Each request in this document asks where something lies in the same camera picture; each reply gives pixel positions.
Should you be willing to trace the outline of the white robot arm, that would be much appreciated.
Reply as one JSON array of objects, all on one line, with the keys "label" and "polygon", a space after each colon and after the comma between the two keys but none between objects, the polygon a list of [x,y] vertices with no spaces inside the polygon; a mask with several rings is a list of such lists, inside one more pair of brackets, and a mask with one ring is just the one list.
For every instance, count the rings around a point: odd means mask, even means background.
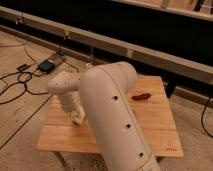
[{"label": "white robot arm", "polygon": [[97,65],[75,76],[61,72],[47,90],[67,109],[77,91],[109,171],[161,171],[131,109],[127,93],[136,82],[127,62]]}]

